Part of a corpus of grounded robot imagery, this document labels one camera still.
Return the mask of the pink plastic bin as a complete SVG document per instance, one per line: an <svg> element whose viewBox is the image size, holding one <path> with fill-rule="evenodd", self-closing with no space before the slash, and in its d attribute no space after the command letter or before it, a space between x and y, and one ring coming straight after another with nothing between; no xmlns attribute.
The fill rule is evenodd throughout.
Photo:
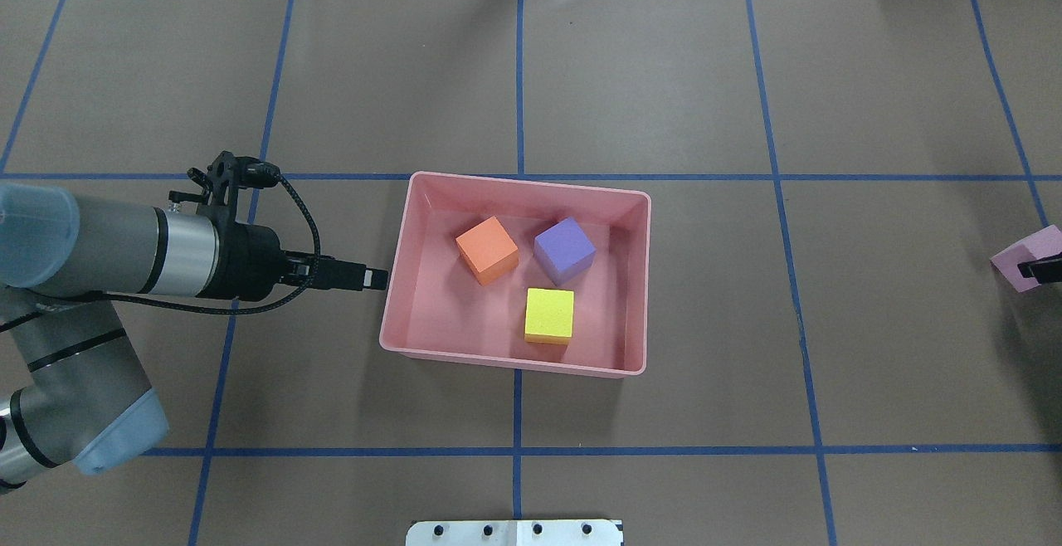
<svg viewBox="0 0 1062 546"><path fill-rule="evenodd" d="M456 237L496 217L519 265L481 285ZM572 217L596 248L573 292L568 345L524 338L526 293L549 288L534 238ZM651 198L641 191L419 171L409 182L379 343L413 359L598 378L641 375L648 359Z"/></svg>

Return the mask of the pink foam block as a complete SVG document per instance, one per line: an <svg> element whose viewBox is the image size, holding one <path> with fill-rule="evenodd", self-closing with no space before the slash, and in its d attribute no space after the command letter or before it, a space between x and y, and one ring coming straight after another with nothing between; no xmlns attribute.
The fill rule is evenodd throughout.
<svg viewBox="0 0 1062 546"><path fill-rule="evenodd" d="M1017 265L1054 255L1061 255L1061 231L1056 225L1037 231L1032 235L1005 248L991 257L994 269L1011 285L1016 292L1024 293L1039 288L1037 281L1021 278Z"/></svg>

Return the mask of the yellow foam block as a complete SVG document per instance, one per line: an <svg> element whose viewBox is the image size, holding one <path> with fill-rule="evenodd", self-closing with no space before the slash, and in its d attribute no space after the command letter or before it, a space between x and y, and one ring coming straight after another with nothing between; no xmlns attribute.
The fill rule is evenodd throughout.
<svg viewBox="0 0 1062 546"><path fill-rule="evenodd" d="M569 345L572 335L573 291L528 288L524 339L532 344Z"/></svg>

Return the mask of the purple foam block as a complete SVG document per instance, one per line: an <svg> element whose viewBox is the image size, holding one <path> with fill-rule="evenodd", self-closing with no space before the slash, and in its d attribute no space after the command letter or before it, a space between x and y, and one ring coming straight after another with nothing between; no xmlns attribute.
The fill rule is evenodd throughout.
<svg viewBox="0 0 1062 546"><path fill-rule="evenodd" d="M536 260L556 286L568 284L587 271L597 249L576 218L566 217L533 239Z"/></svg>

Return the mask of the orange foam block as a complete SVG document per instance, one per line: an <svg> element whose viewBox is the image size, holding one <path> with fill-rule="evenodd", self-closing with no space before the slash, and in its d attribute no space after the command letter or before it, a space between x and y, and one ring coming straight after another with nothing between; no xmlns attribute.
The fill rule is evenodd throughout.
<svg viewBox="0 0 1062 546"><path fill-rule="evenodd" d="M475 281L486 286L519 266L519 248L497 217L489 217L455 238Z"/></svg>

